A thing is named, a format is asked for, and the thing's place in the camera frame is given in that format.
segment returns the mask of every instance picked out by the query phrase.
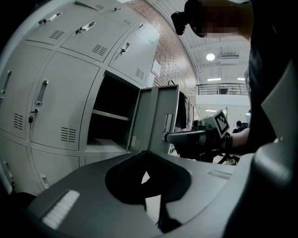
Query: dark clothing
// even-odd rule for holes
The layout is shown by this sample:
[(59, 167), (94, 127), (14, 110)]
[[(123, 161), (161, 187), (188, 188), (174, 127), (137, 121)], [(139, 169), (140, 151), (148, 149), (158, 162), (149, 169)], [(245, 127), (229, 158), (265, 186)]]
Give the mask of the dark clothing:
[(296, 21), (291, 22), (291, 7), (287, 0), (251, 0), (251, 3), (254, 26), (249, 59), (251, 129), (247, 149), (255, 152), (260, 146), (276, 138), (261, 104), (281, 78), (291, 58), (293, 50), (290, 47), (294, 44), (289, 42), (291, 37), (287, 35), (295, 31), (294, 28), (290, 29), (290, 25), (293, 26)]
[(185, 129), (187, 124), (186, 117), (186, 106), (185, 106), (185, 95), (184, 93), (179, 93), (179, 101), (178, 101), (178, 110), (176, 117), (176, 126), (181, 129)]

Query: open locker door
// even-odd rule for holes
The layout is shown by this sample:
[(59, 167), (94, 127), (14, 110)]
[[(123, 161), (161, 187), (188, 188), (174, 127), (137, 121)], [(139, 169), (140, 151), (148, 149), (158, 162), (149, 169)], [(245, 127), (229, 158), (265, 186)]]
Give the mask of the open locker door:
[(140, 90), (129, 150), (169, 153), (170, 144), (163, 140), (163, 136), (166, 132), (174, 132), (178, 99), (179, 85)]

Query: ceiling beam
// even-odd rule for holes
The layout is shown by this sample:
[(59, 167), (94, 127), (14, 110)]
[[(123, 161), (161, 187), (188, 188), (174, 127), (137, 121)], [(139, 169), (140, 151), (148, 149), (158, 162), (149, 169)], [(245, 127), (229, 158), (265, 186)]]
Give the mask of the ceiling beam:
[(248, 65), (247, 63), (238, 63), (238, 64), (214, 64), (214, 65), (204, 65), (202, 66), (202, 71), (204, 69), (219, 69), (219, 68), (231, 68), (231, 67), (241, 67), (241, 66), (246, 66)]
[(195, 52), (198, 50), (205, 50), (208, 48), (216, 48), (216, 47), (225, 47), (225, 46), (246, 46), (250, 47), (251, 45), (249, 42), (244, 41), (244, 40), (237, 40), (237, 41), (221, 41), (221, 42), (215, 42), (215, 43), (209, 43), (201, 46), (195, 46), (190, 48), (190, 52)]

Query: locker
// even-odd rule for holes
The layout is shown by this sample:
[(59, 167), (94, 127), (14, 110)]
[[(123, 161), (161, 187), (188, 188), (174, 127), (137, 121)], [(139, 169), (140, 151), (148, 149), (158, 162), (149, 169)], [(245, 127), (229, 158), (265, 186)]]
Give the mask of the locker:
[(153, 48), (134, 34), (130, 34), (113, 56), (109, 66), (143, 85), (147, 69), (151, 67)]
[(25, 139), (26, 109), (36, 75), (50, 50), (22, 45), (5, 66), (0, 79), (0, 128)]
[(35, 92), (30, 140), (50, 147), (78, 150), (81, 119), (99, 67), (56, 52)]
[(96, 163), (96, 162), (99, 162), (99, 161), (104, 161), (106, 159), (111, 159), (113, 157), (114, 156), (110, 156), (110, 157), (86, 157), (85, 158), (85, 164), (86, 165), (89, 165), (91, 163)]
[(35, 149), (32, 149), (32, 156), (45, 189), (80, 167), (79, 157), (51, 154)]
[(175, 130), (178, 99), (178, 85), (140, 90), (129, 150), (169, 153), (170, 144), (163, 137), (166, 132)]
[(57, 43), (74, 27), (85, 24), (98, 13), (89, 7), (69, 4), (45, 17), (46, 23), (41, 20), (31, 31), (26, 40), (57, 45)]
[(83, 26), (81, 33), (70, 36), (61, 47), (76, 51), (103, 62), (116, 44), (127, 31), (117, 22), (99, 14)]
[(103, 13), (109, 9), (114, 9), (115, 6), (119, 5), (117, 0), (77, 0), (76, 4), (91, 7), (100, 13)]
[(126, 28), (132, 27), (141, 18), (134, 10), (123, 4), (109, 7), (103, 14)]
[(33, 175), (25, 146), (0, 136), (0, 160), (10, 182), (14, 182), (16, 192), (37, 195), (41, 192)]
[(159, 33), (157, 30), (145, 20), (143, 20), (133, 29), (133, 33), (136, 34), (142, 41), (150, 44), (152, 47), (154, 47), (156, 41), (159, 38)]

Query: metal locker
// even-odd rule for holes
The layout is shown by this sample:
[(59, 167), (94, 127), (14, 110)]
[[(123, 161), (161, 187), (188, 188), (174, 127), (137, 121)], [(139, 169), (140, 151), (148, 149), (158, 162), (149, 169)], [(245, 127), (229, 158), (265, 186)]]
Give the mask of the metal locker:
[(74, 27), (83, 25), (98, 13), (89, 7), (69, 4), (56, 10), (37, 23), (26, 40), (57, 45), (57, 43)]
[(179, 85), (141, 89), (133, 119), (129, 150), (169, 153), (163, 140), (174, 132), (179, 99)]
[(40, 78), (32, 111), (30, 140), (78, 150), (81, 119), (99, 67), (56, 52)]
[(14, 182), (16, 192), (40, 193), (26, 147), (0, 136), (0, 151), (1, 165), (8, 180)]
[(32, 156), (45, 189), (80, 167), (79, 157), (51, 154), (35, 149), (32, 149)]
[(119, 5), (117, 0), (77, 0), (75, 2), (82, 6), (91, 7), (100, 13), (105, 12), (108, 7), (114, 9), (115, 6)]
[(153, 48), (134, 34), (130, 34), (113, 56), (109, 66), (143, 85), (151, 67)]
[(147, 44), (150, 44), (152, 47), (154, 47), (156, 41), (159, 38), (159, 33), (157, 30), (145, 20), (143, 20), (133, 29), (133, 33)]
[(103, 62), (126, 31), (117, 22), (99, 14), (82, 26), (80, 32), (70, 36), (61, 47)]
[(103, 14), (127, 28), (133, 26), (141, 18), (134, 10), (123, 4), (109, 7)]
[(0, 128), (25, 139), (26, 108), (36, 75), (50, 50), (22, 45), (9, 58), (0, 79)]

